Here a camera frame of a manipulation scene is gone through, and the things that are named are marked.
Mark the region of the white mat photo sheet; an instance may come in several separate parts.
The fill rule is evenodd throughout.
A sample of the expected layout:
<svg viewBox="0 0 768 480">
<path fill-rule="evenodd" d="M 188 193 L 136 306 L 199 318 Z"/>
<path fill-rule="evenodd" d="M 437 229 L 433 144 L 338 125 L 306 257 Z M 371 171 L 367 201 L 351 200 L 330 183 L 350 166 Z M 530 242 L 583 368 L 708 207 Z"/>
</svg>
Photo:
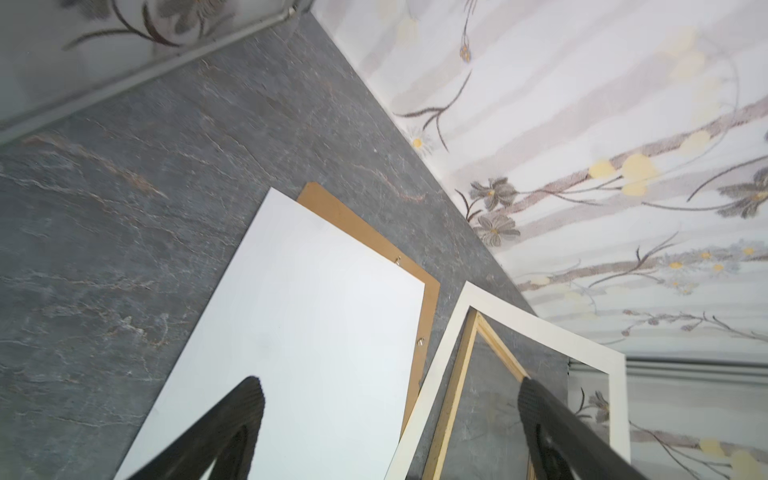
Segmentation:
<svg viewBox="0 0 768 480">
<path fill-rule="evenodd" d="M 610 446 L 624 460 L 631 460 L 626 356 L 542 320 L 467 281 L 454 306 L 414 409 L 384 476 L 386 480 L 404 479 L 407 476 L 453 347 L 465 317 L 472 309 L 491 317 L 507 329 L 607 374 L 611 407 Z"/>
</svg>

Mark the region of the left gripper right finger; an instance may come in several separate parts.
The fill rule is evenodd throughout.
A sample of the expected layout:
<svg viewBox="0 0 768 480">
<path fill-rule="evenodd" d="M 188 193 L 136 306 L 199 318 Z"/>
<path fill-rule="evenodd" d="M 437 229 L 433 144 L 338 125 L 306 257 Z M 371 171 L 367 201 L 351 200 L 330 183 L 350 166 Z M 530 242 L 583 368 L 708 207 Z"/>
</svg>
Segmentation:
<svg viewBox="0 0 768 480">
<path fill-rule="evenodd" d="M 643 477 L 540 382 L 523 379 L 517 408 L 537 479 Z"/>
</svg>

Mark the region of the wooden picture frame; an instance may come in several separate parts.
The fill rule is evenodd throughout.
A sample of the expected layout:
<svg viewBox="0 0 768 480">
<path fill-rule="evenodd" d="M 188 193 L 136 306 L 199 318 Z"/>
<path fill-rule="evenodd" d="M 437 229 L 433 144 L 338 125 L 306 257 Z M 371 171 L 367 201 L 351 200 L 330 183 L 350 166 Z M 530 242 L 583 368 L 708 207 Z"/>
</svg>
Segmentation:
<svg viewBox="0 0 768 480">
<path fill-rule="evenodd" d="M 517 409 L 527 376 L 492 325 L 471 308 L 422 477 L 534 479 Z"/>
</svg>

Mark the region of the white photo paper sheet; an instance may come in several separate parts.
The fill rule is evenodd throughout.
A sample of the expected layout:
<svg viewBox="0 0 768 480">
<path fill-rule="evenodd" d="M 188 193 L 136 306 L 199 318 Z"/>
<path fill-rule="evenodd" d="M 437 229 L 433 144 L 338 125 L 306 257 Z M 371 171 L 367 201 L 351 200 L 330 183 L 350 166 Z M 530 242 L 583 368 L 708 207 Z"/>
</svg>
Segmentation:
<svg viewBox="0 0 768 480">
<path fill-rule="evenodd" d="M 254 479 L 382 479 L 401 435 L 423 283 L 270 190 L 117 475 L 243 379 L 266 399 Z"/>
</svg>

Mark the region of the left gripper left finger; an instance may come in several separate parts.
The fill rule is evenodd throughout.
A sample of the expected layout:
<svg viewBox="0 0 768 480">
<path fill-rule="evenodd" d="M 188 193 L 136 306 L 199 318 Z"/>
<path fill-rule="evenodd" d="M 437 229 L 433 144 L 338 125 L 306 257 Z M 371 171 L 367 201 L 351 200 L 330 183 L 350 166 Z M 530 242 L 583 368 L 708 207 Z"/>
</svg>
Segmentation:
<svg viewBox="0 0 768 480">
<path fill-rule="evenodd" d="M 245 378 L 132 477 L 247 479 L 265 406 L 260 379 Z"/>
</svg>

